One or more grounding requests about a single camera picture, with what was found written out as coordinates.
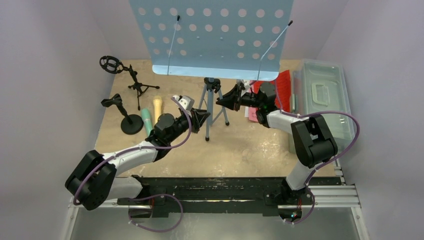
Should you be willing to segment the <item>red sheet music page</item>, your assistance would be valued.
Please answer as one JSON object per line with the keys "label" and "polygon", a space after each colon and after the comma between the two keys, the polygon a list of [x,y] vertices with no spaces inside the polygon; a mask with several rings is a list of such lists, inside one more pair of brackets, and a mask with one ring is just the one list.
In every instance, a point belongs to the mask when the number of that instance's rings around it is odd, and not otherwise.
{"label": "red sheet music page", "polygon": [[245,116],[252,122],[258,122],[256,111],[254,107],[246,107]]}

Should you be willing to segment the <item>beige microphone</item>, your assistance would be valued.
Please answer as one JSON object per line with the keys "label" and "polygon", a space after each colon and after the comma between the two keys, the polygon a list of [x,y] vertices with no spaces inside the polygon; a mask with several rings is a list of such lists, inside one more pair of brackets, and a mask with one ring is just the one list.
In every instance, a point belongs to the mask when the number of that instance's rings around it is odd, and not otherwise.
{"label": "beige microphone", "polygon": [[153,122],[154,124],[156,124],[158,122],[159,117],[162,115],[162,106],[163,106],[162,97],[159,95],[154,96],[152,100],[152,104],[153,104],[153,111],[154,111]]}

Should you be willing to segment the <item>green microphone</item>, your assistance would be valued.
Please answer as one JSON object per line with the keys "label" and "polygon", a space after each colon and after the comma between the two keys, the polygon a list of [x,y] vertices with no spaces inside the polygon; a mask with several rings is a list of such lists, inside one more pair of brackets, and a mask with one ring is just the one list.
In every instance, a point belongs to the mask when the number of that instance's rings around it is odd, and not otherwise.
{"label": "green microphone", "polygon": [[141,109],[140,114],[145,127],[146,136],[148,137],[154,129],[152,115],[147,108]]}

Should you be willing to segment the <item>bright red sheet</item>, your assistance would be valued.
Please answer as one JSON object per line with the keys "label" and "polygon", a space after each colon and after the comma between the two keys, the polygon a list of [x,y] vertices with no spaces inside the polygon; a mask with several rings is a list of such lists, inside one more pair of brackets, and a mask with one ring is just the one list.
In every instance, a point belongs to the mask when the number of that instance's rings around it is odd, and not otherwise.
{"label": "bright red sheet", "polygon": [[275,97],[274,100],[274,106],[270,106],[269,110],[275,111],[277,109],[282,109],[285,112],[291,112],[290,108],[290,97],[291,97],[291,74],[290,71],[287,69],[285,71],[282,71],[278,74],[277,78],[270,82],[273,86],[276,86],[276,91],[278,93],[278,97],[280,100],[278,100],[277,97]]}

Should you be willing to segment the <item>blue music stand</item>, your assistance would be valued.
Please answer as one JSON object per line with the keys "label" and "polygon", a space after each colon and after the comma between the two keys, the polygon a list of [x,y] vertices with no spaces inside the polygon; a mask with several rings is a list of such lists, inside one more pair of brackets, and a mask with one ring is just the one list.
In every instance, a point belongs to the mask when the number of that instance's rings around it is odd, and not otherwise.
{"label": "blue music stand", "polygon": [[273,81],[291,0],[131,0],[158,75]]}

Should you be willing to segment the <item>black round-base mic stand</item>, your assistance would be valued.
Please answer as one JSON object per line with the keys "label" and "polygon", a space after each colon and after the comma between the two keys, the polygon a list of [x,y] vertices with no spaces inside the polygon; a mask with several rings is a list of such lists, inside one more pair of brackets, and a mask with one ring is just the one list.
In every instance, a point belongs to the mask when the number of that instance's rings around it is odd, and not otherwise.
{"label": "black round-base mic stand", "polygon": [[144,122],[141,116],[137,114],[128,114],[128,112],[123,106],[122,97],[119,93],[116,93],[111,98],[103,99],[100,103],[103,107],[106,108],[110,106],[117,107],[119,112],[123,115],[123,119],[120,123],[120,129],[126,135],[135,135],[142,130]]}

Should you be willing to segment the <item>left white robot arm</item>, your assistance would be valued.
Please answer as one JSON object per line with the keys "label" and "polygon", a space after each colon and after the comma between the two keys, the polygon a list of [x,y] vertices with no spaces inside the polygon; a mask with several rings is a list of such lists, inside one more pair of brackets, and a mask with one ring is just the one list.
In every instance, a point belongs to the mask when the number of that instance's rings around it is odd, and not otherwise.
{"label": "left white robot arm", "polygon": [[73,204],[94,210],[109,199],[129,198],[138,205],[146,203],[149,191],[136,177],[119,175],[143,164],[164,158],[172,145],[184,133],[197,133],[210,116],[204,109],[182,110],[175,118],[164,113],[154,125],[149,136],[132,147],[110,153],[88,151],[65,181],[65,188],[73,195]]}

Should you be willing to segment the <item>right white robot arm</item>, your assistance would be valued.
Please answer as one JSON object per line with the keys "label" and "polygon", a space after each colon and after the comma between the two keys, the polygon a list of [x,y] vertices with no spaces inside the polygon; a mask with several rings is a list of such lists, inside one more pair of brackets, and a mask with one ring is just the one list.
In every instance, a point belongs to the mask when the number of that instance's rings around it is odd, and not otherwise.
{"label": "right white robot arm", "polygon": [[233,111],[241,106],[253,107],[262,126],[292,135],[298,162],[280,191],[282,200],[292,204],[300,198],[300,190],[306,187],[316,167],[338,153],[338,146],[322,115],[292,116],[276,106],[276,97],[275,86],[270,82],[263,82],[257,92],[245,92],[245,85],[237,83],[216,104]]}

